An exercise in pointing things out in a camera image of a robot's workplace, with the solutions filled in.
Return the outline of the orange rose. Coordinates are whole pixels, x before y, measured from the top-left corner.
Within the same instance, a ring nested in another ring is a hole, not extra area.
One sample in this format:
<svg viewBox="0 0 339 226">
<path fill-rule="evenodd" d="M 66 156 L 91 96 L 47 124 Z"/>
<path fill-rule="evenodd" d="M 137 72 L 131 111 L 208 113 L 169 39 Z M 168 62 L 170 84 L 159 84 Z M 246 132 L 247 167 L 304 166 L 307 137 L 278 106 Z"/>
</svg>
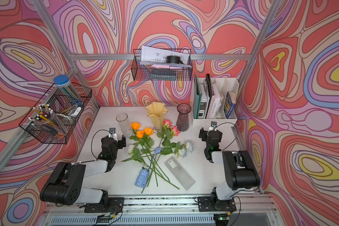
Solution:
<svg viewBox="0 0 339 226">
<path fill-rule="evenodd" d="M 131 123 L 131 127 L 133 130 L 139 130 L 141 128 L 141 125 L 138 122 Z"/>
<path fill-rule="evenodd" d="M 132 140 L 132 141 L 134 141 L 134 145 L 136 145 L 137 146 L 137 148 L 139 149 L 139 150 L 141 150 L 141 149 L 143 149 L 144 147 L 142 146 L 143 145 L 143 140 L 141 139 L 141 137 L 142 137 L 142 135 L 140 134 L 139 135 L 139 138 L 137 137 L 137 132 L 138 132 L 138 130 L 134 130 L 134 132 L 135 132 L 135 134 L 133 135 L 133 136 L 131 136 L 130 137 L 130 140 Z M 148 167 L 149 167 L 149 165 L 150 165 L 150 157 L 151 157 L 151 153 L 149 153 L 149 154 L 143 154 L 142 153 L 142 157 L 143 157 L 143 159 L 145 160 L 145 162 L 146 162 L 146 165 L 142 165 L 142 168 L 144 167 L 145 169 L 148 169 Z"/>
<path fill-rule="evenodd" d="M 153 136 L 154 134 L 156 134 L 156 132 L 149 127 L 146 127 L 143 131 L 141 131 L 141 133 L 139 133 L 139 131 L 137 132 L 137 137 L 139 138 L 139 135 L 142 135 L 141 139 L 143 140 L 143 147 L 144 148 L 156 148 L 157 146 L 154 145 L 154 140 L 153 140 Z"/>
</svg>

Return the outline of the black tape roll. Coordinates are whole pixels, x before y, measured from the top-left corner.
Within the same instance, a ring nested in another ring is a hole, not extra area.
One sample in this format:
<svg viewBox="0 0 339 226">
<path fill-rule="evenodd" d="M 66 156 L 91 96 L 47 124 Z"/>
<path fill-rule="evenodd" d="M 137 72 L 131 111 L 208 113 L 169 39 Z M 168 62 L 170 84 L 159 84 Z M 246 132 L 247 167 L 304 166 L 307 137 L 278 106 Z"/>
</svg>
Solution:
<svg viewBox="0 0 339 226">
<path fill-rule="evenodd" d="M 174 56 L 174 55 L 167 56 L 166 57 L 166 63 L 167 64 L 183 64 L 181 57 Z"/>
</svg>

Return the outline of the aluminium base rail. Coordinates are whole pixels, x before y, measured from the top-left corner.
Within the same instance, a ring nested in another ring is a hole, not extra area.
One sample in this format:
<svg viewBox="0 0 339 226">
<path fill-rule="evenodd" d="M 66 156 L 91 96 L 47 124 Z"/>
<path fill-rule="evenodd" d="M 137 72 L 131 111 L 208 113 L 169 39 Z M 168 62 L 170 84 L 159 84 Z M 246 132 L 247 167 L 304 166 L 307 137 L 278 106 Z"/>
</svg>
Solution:
<svg viewBox="0 0 339 226">
<path fill-rule="evenodd" d="M 237 194 L 222 207 L 210 205 L 206 196 L 127 195 L 111 213 L 85 213 L 76 206 L 50 205 L 38 226 L 283 226 L 279 210 L 269 195 Z"/>
</svg>

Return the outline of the orange rose right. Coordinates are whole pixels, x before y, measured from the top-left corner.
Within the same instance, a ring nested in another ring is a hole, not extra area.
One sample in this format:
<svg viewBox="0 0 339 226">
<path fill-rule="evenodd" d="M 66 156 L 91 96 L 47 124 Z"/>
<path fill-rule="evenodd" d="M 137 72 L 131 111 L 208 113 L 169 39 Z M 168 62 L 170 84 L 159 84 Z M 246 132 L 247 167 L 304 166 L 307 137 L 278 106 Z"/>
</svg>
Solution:
<svg viewBox="0 0 339 226">
<path fill-rule="evenodd" d="M 141 131 L 141 133 L 139 133 L 139 131 L 137 132 L 137 137 L 139 138 L 139 135 L 142 135 L 141 139 L 143 140 L 143 147 L 144 148 L 156 148 L 157 146 L 154 145 L 154 140 L 153 140 L 153 136 L 154 134 L 156 134 L 156 132 L 149 127 L 146 127 L 143 131 Z"/>
</svg>

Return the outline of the orange rose back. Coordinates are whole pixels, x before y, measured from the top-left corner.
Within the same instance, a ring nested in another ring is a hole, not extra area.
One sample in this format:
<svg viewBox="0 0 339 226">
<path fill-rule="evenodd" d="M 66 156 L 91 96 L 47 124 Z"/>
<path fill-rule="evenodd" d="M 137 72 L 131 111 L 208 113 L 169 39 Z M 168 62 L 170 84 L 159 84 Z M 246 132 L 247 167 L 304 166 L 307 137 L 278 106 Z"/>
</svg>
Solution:
<svg viewBox="0 0 339 226">
<path fill-rule="evenodd" d="M 131 123 L 131 127 L 133 130 L 139 130 L 141 128 L 141 125 L 138 122 Z"/>
</svg>

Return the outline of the clear glass vase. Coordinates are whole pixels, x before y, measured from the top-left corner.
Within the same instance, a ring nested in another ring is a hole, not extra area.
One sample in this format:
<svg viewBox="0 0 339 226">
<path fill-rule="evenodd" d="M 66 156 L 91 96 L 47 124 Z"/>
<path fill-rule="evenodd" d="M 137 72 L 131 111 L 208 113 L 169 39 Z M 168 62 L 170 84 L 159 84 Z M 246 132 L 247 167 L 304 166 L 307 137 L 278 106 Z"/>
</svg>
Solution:
<svg viewBox="0 0 339 226">
<path fill-rule="evenodd" d="M 126 113 L 120 113 L 116 116 L 116 120 L 119 124 L 119 127 L 126 138 L 133 136 L 133 129 L 130 125 L 128 115 Z"/>
</svg>

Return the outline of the white book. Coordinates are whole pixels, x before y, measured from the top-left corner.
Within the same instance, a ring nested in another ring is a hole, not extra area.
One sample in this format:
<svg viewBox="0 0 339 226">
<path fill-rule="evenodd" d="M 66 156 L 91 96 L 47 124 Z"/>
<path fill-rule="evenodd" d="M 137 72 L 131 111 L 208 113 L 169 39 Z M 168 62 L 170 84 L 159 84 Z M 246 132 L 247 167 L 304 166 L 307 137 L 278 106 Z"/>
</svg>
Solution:
<svg viewBox="0 0 339 226">
<path fill-rule="evenodd" d="M 214 82 L 211 84 L 212 85 L 212 97 L 211 97 L 211 102 L 209 104 L 209 109 L 207 112 L 206 119 L 215 119 L 217 111 L 219 107 L 221 106 L 221 93 L 220 90 L 218 89 L 217 84 Z"/>
</svg>

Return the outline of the purple ribbed glass vase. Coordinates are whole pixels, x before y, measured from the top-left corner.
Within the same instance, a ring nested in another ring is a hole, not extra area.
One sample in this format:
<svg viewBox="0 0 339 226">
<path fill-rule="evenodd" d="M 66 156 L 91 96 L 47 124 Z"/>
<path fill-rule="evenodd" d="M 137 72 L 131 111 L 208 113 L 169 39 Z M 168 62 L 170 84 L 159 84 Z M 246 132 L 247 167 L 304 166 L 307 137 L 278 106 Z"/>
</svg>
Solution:
<svg viewBox="0 0 339 226">
<path fill-rule="evenodd" d="M 179 104 L 177 106 L 178 118 L 176 126 L 180 132 L 185 132 L 189 128 L 189 114 L 192 111 L 192 108 L 189 104 Z"/>
</svg>

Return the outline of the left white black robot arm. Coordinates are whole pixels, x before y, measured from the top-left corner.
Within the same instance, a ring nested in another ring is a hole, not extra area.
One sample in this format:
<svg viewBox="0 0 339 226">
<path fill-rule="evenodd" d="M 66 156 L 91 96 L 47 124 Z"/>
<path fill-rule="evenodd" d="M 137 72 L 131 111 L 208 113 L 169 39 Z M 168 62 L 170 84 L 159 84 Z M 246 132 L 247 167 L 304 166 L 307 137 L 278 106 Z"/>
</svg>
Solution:
<svg viewBox="0 0 339 226">
<path fill-rule="evenodd" d="M 56 205 L 109 205 L 108 192 L 83 186 L 87 177 L 106 173 L 115 165 L 119 149 L 126 147 L 126 137 L 101 139 L 102 151 L 96 160 L 78 163 L 58 163 L 40 192 L 40 200 Z"/>
</svg>

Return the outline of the orange rose left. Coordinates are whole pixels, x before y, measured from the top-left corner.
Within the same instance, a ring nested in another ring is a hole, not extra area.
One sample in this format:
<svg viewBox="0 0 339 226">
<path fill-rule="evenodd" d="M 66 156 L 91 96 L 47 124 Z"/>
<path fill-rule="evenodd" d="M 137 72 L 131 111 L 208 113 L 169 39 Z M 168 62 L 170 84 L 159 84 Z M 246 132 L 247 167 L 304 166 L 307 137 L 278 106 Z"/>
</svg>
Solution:
<svg viewBox="0 0 339 226">
<path fill-rule="evenodd" d="M 135 132 L 135 134 L 133 135 L 133 136 L 131 136 L 130 137 L 130 140 L 132 140 L 132 141 L 134 141 L 134 145 L 136 145 L 137 146 L 137 148 L 139 149 L 139 150 L 141 150 L 141 149 L 143 149 L 144 147 L 142 146 L 143 145 L 143 140 L 141 139 L 141 137 L 142 137 L 142 135 L 140 134 L 139 135 L 139 138 L 137 137 L 137 132 L 138 132 L 138 130 L 134 130 L 134 132 Z M 149 167 L 149 165 L 150 165 L 150 157 L 151 157 L 151 153 L 149 153 L 149 154 L 143 154 L 142 153 L 142 157 L 143 157 L 143 159 L 145 160 L 145 162 L 146 162 L 146 165 L 142 165 L 142 168 L 144 167 L 145 169 L 148 169 L 148 167 Z"/>
</svg>

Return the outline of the pink rose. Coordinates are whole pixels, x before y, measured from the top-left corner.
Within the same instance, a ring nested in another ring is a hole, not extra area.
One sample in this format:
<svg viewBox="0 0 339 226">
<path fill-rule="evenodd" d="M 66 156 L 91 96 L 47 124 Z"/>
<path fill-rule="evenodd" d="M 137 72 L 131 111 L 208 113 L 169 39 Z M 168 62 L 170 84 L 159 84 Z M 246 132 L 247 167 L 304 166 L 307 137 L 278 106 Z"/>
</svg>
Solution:
<svg viewBox="0 0 339 226">
<path fill-rule="evenodd" d="M 169 183 L 170 185 L 174 186 L 178 189 L 177 186 L 171 183 L 169 177 L 166 175 L 164 170 L 161 169 L 158 161 L 160 160 L 161 156 L 165 155 L 176 155 L 179 157 L 179 151 L 182 147 L 180 142 L 172 142 L 171 140 L 177 137 L 180 134 L 179 129 L 177 126 L 169 126 L 163 125 L 162 128 L 156 132 L 157 137 L 160 139 L 159 145 L 154 149 L 152 156 L 150 157 L 150 165 L 149 169 L 151 170 L 150 177 L 152 174 L 155 177 L 156 185 L 158 186 L 158 179 L 157 177 L 163 179 L 165 182 Z"/>
<path fill-rule="evenodd" d="M 172 127 L 172 122 L 168 119 L 165 119 L 164 122 L 163 122 L 163 126 L 161 128 L 160 131 L 157 132 L 157 135 L 160 135 L 159 138 L 161 139 L 160 140 L 160 144 L 159 146 L 162 144 L 163 140 L 167 137 L 170 129 Z M 142 189 L 142 192 L 144 192 L 144 190 L 149 186 L 149 183 L 150 183 L 150 180 L 151 180 L 151 177 L 152 177 L 152 174 L 153 174 L 153 160 L 155 159 L 155 156 L 157 155 L 157 153 L 155 153 L 151 158 L 150 158 L 150 165 L 147 169 L 148 171 L 148 177 L 147 177 L 147 180 L 146 180 L 146 183 L 145 183 L 145 187 Z"/>
</svg>

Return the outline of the yellow ruffled glass vase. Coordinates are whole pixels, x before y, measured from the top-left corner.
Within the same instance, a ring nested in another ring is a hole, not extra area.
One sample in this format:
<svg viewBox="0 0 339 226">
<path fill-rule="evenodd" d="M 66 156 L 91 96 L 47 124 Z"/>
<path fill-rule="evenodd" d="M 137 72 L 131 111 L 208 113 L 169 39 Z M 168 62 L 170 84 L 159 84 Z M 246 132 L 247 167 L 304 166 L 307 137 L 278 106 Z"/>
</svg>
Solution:
<svg viewBox="0 0 339 226">
<path fill-rule="evenodd" d="M 147 111 L 147 117 L 149 117 L 153 123 L 153 127 L 156 132 L 160 131 L 163 124 L 166 113 L 168 112 L 164 103 L 152 102 L 145 107 Z"/>
</svg>

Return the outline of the blue lid pencil jar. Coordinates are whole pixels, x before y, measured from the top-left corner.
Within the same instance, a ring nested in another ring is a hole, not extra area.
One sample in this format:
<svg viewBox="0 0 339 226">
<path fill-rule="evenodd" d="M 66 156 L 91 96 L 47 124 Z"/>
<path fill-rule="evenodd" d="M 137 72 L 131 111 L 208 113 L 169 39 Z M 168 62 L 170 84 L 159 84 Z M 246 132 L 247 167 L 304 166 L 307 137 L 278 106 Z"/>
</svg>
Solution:
<svg viewBox="0 0 339 226">
<path fill-rule="evenodd" d="M 83 107 L 83 101 L 67 75 L 58 75 L 53 79 L 53 81 L 72 105 Z"/>
</svg>

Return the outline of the clear cup of pens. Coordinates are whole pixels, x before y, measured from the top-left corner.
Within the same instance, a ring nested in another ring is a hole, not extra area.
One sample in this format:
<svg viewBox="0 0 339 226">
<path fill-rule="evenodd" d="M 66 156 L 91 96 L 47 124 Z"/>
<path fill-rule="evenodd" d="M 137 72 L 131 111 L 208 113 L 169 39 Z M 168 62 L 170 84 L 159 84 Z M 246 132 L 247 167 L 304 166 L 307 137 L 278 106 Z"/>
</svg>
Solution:
<svg viewBox="0 0 339 226">
<path fill-rule="evenodd" d="M 36 115 L 28 118 L 30 125 L 56 136 L 64 136 L 68 133 L 66 126 L 47 104 L 37 105 L 33 110 Z"/>
</svg>

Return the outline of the green folder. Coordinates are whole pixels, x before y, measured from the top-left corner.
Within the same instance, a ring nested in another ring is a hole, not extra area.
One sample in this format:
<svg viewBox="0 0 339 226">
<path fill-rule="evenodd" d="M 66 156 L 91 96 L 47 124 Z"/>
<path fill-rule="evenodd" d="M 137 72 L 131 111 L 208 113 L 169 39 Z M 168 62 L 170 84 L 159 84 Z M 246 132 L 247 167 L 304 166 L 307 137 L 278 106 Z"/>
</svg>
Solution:
<svg viewBox="0 0 339 226">
<path fill-rule="evenodd" d="M 195 83 L 194 119 L 197 119 L 198 114 L 199 114 L 199 107 L 200 107 L 201 99 L 202 99 L 202 92 L 201 92 L 200 83 L 199 83 L 197 74 L 195 74 L 194 83 Z"/>
</svg>

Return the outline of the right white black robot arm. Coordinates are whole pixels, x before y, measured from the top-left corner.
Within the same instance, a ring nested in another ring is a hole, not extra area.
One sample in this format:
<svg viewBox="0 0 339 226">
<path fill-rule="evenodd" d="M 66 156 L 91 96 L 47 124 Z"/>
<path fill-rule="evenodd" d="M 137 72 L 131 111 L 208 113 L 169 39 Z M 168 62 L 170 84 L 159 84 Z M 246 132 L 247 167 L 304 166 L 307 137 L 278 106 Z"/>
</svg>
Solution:
<svg viewBox="0 0 339 226">
<path fill-rule="evenodd" d="M 199 138 L 206 142 L 204 155 L 210 163 L 222 164 L 225 181 L 211 193 L 213 204 L 229 201 L 241 191 L 260 187 L 260 177 L 248 151 L 223 151 L 219 148 L 223 133 L 200 129 Z"/>
</svg>

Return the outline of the white printed paper sheets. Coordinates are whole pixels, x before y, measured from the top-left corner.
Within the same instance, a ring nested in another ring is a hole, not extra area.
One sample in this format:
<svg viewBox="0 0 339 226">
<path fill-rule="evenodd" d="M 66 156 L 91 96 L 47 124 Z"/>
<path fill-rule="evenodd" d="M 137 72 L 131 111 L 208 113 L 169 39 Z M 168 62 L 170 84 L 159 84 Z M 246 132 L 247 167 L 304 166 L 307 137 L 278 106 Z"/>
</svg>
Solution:
<svg viewBox="0 0 339 226">
<path fill-rule="evenodd" d="M 178 51 L 170 51 L 158 48 L 152 48 L 148 46 L 142 46 L 141 48 L 141 61 L 151 63 L 166 63 L 167 56 L 180 57 L 180 60 L 184 63 L 188 63 L 190 54 L 181 53 Z"/>
</svg>

